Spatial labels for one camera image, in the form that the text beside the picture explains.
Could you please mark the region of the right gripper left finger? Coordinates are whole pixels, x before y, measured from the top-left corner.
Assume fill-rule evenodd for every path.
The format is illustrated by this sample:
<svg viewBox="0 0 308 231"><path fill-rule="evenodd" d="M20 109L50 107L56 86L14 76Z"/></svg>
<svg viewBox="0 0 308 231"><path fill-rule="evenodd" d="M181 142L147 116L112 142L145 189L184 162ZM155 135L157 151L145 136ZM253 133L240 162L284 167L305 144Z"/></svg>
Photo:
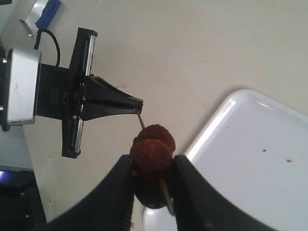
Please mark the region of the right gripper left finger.
<svg viewBox="0 0 308 231"><path fill-rule="evenodd" d="M49 222L47 231L129 231L134 203L130 155L122 155L96 188Z"/></svg>

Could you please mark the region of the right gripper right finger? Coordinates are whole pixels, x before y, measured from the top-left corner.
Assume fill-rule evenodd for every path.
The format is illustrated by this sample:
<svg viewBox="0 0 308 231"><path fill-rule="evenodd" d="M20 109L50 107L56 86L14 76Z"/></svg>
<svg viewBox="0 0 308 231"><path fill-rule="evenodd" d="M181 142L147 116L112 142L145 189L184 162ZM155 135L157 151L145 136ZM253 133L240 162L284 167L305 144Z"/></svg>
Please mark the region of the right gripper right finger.
<svg viewBox="0 0 308 231"><path fill-rule="evenodd" d="M270 231L219 194L184 155L174 157L173 205L179 231Z"/></svg>

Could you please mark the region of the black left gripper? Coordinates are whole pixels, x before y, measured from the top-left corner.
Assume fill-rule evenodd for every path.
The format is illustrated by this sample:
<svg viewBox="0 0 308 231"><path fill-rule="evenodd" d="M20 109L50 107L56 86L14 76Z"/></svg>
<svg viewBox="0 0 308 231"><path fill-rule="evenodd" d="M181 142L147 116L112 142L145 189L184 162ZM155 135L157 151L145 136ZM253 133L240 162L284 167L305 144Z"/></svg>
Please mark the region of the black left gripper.
<svg viewBox="0 0 308 231"><path fill-rule="evenodd" d="M97 36L94 30L78 29L68 68L41 64L37 115L62 122L63 157L80 155L83 120L142 111L143 100L90 76ZM84 98L89 103L83 105Z"/></svg>

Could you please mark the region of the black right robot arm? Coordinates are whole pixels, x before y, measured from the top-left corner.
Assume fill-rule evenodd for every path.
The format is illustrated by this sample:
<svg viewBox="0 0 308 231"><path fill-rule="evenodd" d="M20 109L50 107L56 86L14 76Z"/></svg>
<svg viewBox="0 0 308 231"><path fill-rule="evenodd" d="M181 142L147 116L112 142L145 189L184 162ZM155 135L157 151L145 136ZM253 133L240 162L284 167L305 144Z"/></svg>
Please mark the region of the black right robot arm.
<svg viewBox="0 0 308 231"><path fill-rule="evenodd" d="M219 194L188 158L177 155L167 177L147 176L123 155L107 176L71 209L47 222L38 190L27 185L0 188L3 231L128 231L134 198L146 206L161 205L171 193L179 231L268 231Z"/></svg>

